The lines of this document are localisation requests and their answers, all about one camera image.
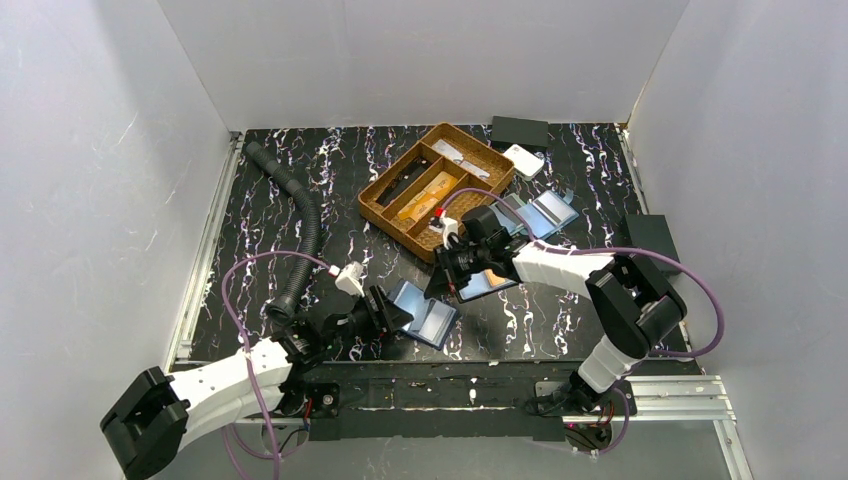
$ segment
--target wire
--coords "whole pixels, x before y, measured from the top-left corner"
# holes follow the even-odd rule
[[[274,459],[274,454],[272,454],[272,453],[261,453],[261,452],[257,452],[256,450],[250,448],[247,445],[247,443],[245,443],[244,439],[241,438],[241,436],[239,435],[238,430],[236,430],[236,426],[234,424],[230,425],[229,430],[230,430],[230,433],[233,434],[233,438],[236,439],[236,443],[238,444],[238,446],[241,447],[241,449],[244,450],[245,453],[247,453],[251,457],[255,457],[255,458],[258,458],[260,460],[273,460]]]
[[[309,403],[306,404],[306,413],[303,414],[303,429],[307,432],[309,431],[309,422],[307,418],[309,418],[309,414],[312,413],[312,398],[309,399]]]
[[[609,423],[612,421],[612,417],[614,417],[614,416],[615,416],[615,404],[612,403],[612,400],[610,400],[610,416],[607,417],[607,421],[602,423],[601,426],[606,427],[607,425],[609,425]]]
[[[506,208],[510,213],[515,215],[521,221],[521,224],[524,225],[524,228],[527,230],[527,236],[530,238],[531,242],[535,242],[542,250],[552,253],[560,253],[566,255],[597,255],[602,253],[624,253],[624,254],[637,254],[644,255],[646,257],[653,258],[654,260],[658,260],[667,265],[671,265],[677,270],[683,272],[692,279],[695,283],[701,287],[701,290],[707,295],[710,299],[710,302],[713,304],[713,308],[716,313],[716,333],[713,339],[710,341],[707,346],[694,350],[691,352],[674,352],[667,350],[658,350],[654,349],[651,353],[665,355],[668,357],[676,357],[676,358],[695,358],[701,355],[707,354],[713,351],[716,346],[718,346],[719,342],[721,342],[722,337],[724,337],[724,309],[721,308],[721,304],[718,302],[718,298],[715,295],[715,292],[707,285],[707,282],[701,278],[698,274],[692,271],[689,267],[682,265],[680,262],[666,257],[665,255],[659,254],[657,252],[652,252],[650,250],[644,250],[641,248],[631,248],[631,247],[609,247],[609,248],[589,248],[585,250],[571,250],[564,247],[557,247],[555,245],[549,245],[545,242],[536,241],[536,237],[533,235],[533,230],[530,228],[530,223],[518,213],[517,210],[512,208],[510,204],[508,204],[504,199],[495,195],[492,192],[488,192],[486,190],[482,190],[479,188],[460,188],[459,190],[453,192],[445,201],[442,203],[442,208],[447,210],[448,205],[450,205],[456,197],[462,195],[463,193],[479,193],[481,195],[485,195],[487,197],[493,198],[496,202],[498,202],[502,207]]]
[[[542,250],[552,253],[560,253],[565,255],[597,255],[603,253],[623,253],[623,254],[636,254],[636,255],[644,255],[649,258],[653,258],[654,260],[658,260],[667,265],[670,265],[677,270],[686,274],[687,277],[691,278],[693,282],[697,283],[701,290],[707,295],[710,299],[710,302],[713,304],[713,309],[716,312],[716,333],[713,339],[708,343],[705,347],[699,348],[698,350],[693,350],[691,352],[674,352],[667,350],[651,350],[651,353],[666,355],[669,357],[676,358],[696,358],[701,355],[705,355],[707,353],[712,352],[716,346],[718,346],[719,342],[721,342],[722,337],[724,337],[724,309],[721,308],[721,304],[716,297],[715,292],[707,282],[701,278],[697,273],[693,272],[689,267],[677,262],[671,258],[666,257],[665,255],[661,255],[657,252],[652,252],[650,250],[645,250],[642,248],[632,248],[632,247],[609,247],[609,248],[589,248],[585,250],[570,250],[568,248],[557,247],[554,245],[548,245],[544,242],[536,242],[536,245],[539,246]]]
[[[481,195],[485,195],[485,196],[487,196],[487,197],[494,198],[496,202],[498,202],[498,203],[499,203],[502,207],[506,208],[506,209],[507,209],[507,211],[509,211],[509,213],[511,213],[511,214],[513,214],[513,215],[515,215],[515,218],[517,218],[518,220],[520,220],[520,221],[521,221],[521,224],[522,224],[522,225],[524,225],[524,229],[525,229],[525,230],[527,230],[527,236],[530,238],[530,241],[531,241],[531,242],[536,241],[536,236],[533,234],[533,229],[530,227],[530,222],[528,222],[527,220],[525,220],[525,219],[524,219],[524,217],[522,217],[522,216],[518,213],[518,210],[516,210],[516,209],[512,208],[512,205],[510,205],[510,204],[506,203],[506,201],[504,201],[504,199],[502,199],[501,197],[499,197],[499,196],[495,195],[495,194],[494,194],[494,193],[492,193],[492,192],[489,192],[489,191],[486,191],[486,190],[483,190],[483,189],[480,189],[480,188],[471,188],[471,187],[468,187],[468,188],[460,188],[459,190],[457,190],[457,191],[453,192],[453,194],[451,194],[451,195],[447,198],[447,200],[445,200],[445,201],[442,203],[442,208],[443,208],[443,209],[445,209],[445,210],[447,210],[447,209],[448,209],[448,205],[450,205],[451,203],[453,203],[453,201],[456,199],[456,197],[458,197],[458,196],[462,195],[463,193],[479,193],[479,194],[481,194]]]
[[[289,436],[288,436],[288,437],[286,437],[286,439],[283,441],[283,444],[282,444],[282,445],[280,445],[280,455],[283,455],[283,456],[291,455],[292,453],[294,453],[294,452],[295,452],[295,450],[297,450],[298,448],[300,448],[300,446],[301,446],[301,445],[303,445],[303,443],[306,443],[306,441],[304,441],[303,443],[298,443],[297,445],[295,445],[294,450],[292,450],[292,451],[291,451],[291,452],[289,452],[288,454],[283,453],[283,449],[284,449],[284,448],[286,448],[286,445],[289,443],[289,440],[291,440],[291,438],[292,438],[293,436],[297,435],[297,434],[298,434],[298,433],[300,433],[300,432],[307,432],[307,433],[308,433],[308,432],[309,432],[309,430],[304,430],[304,429],[302,429],[302,428],[298,428],[297,430],[295,430],[295,431],[291,432],[291,433],[289,434]]]
[[[617,389],[613,388],[613,392],[615,392],[619,397],[621,397],[621,401],[624,403],[624,424],[621,426],[621,432],[615,436],[615,438],[610,442],[610,444],[606,448],[602,448],[597,450],[599,454],[609,453],[613,448],[617,447],[619,443],[624,439],[624,435],[627,433],[627,427],[630,425],[630,404],[627,403],[627,396],[624,393]]]
[[[277,436],[274,433],[274,424],[271,422],[271,413],[268,411],[268,406],[265,404],[265,398],[262,396],[262,390],[259,387],[259,382],[256,380],[256,373],[253,371],[253,362],[250,360],[250,337],[247,334],[247,330],[244,328],[244,325],[242,325],[242,322],[239,321],[239,317],[236,314],[235,308],[233,308],[233,304],[230,302],[228,292],[230,287],[230,281],[232,280],[236,270],[239,267],[247,265],[250,262],[255,262],[260,258],[277,255],[294,255],[296,257],[305,258],[327,270],[330,270],[330,265],[328,265],[326,262],[313,256],[307,255],[305,253],[294,252],[291,250],[272,250],[270,252],[259,253],[240,260],[235,265],[230,267],[229,270],[227,270],[227,273],[224,274],[221,280],[221,298],[224,300],[224,306],[226,307],[227,312],[230,314],[233,323],[236,324],[236,328],[238,329],[239,335],[241,336],[242,342],[244,343],[244,358],[245,362],[247,363],[247,377],[248,379],[250,379],[250,386],[251,388],[253,388],[253,394],[256,395],[256,401],[257,403],[259,403],[259,410],[262,412],[262,418],[265,420],[265,427],[268,429],[268,435],[271,437],[271,448],[274,452],[276,452],[274,455],[272,455],[272,459],[274,461],[274,480],[280,478],[282,455],[278,451],[279,444],[277,442]],[[222,435],[224,437],[225,446],[227,447],[227,454],[229,455],[230,460],[233,462],[233,468],[236,469],[242,479],[250,480],[250,477],[245,474],[244,469],[242,469],[241,465],[239,465],[238,461],[235,458],[235,455],[232,454],[232,447],[230,446],[229,437],[227,436],[226,430],[222,431]]]
[[[233,464],[233,468],[236,469],[236,472],[238,472],[239,477],[241,477],[243,480],[250,480],[250,476],[247,474],[247,472],[244,471],[243,468],[241,468],[241,465],[238,463],[238,460],[236,460],[236,455],[235,453],[233,453],[233,447],[230,445],[230,439],[227,436],[227,427],[221,428],[221,436],[224,438],[224,448],[227,449],[227,456],[230,457],[230,463]]]

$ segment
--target white wall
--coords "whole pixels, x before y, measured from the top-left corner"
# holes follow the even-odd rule
[[[160,0],[230,130],[628,119],[688,0]]]
[[[155,1],[45,0],[0,6],[0,132],[0,477],[117,479],[227,130]]]
[[[727,309],[704,363],[757,478],[848,467],[846,25],[845,2],[693,0],[631,122],[651,211]]]

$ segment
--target table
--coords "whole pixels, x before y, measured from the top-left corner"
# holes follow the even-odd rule
[[[349,127],[251,130],[257,141],[291,166],[313,189],[325,228],[323,256],[342,266],[365,265],[368,281],[390,289],[400,279],[426,285],[430,266],[358,214],[356,197],[368,183],[412,147],[430,127]],[[488,143],[489,127],[461,127]],[[549,239],[579,248],[622,245],[619,221],[639,213],[640,204],[613,124],[552,124],[545,168],[533,181],[516,177],[507,193],[530,200],[551,189],[574,192],[581,216]],[[249,159],[239,158],[212,271],[196,322],[190,361],[216,361],[240,345],[220,297],[221,275],[233,263],[271,249],[296,249],[299,216],[293,202]],[[292,259],[259,260],[238,272],[230,292],[252,339],[271,333],[265,303],[286,279]],[[304,308],[321,320],[343,312],[353,301],[319,273],[307,290]],[[335,360],[480,361],[575,360],[588,356],[603,335],[591,302],[543,285],[520,285],[485,298],[454,304],[460,318],[441,351],[402,334],[382,340],[356,339],[333,352]],[[676,329],[664,348],[685,349]]]

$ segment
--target wicker basket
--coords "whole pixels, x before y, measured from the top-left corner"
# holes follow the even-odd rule
[[[433,150],[431,146],[440,139],[444,139],[459,150],[464,160],[488,172],[488,178],[477,177]],[[392,179],[418,157],[429,160],[430,167],[387,206],[383,207],[377,203],[377,198]],[[433,249],[442,241],[441,235],[427,228],[438,205],[432,207],[417,221],[409,218],[399,220],[397,214],[412,197],[442,171],[447,171],[458,179],[448,195],[466,187],[500,194],[512,182],[514,175],[514,168],[509,159],[453,125],[441,123],[427,132],[409,151],[359,194],[359,213],[427,263],[433,263]],[[454,200],[448,207],[447,215],[458,220],[468,210],[490,203],[492,199],[485,195],[466,193]]]

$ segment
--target small white device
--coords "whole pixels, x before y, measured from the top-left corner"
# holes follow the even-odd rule
[[[504,156],[512,161],[515,169],[524,180],[533,180],[545,166],[544,160],[528,152],[521,145],[513,145],[504,152]]]

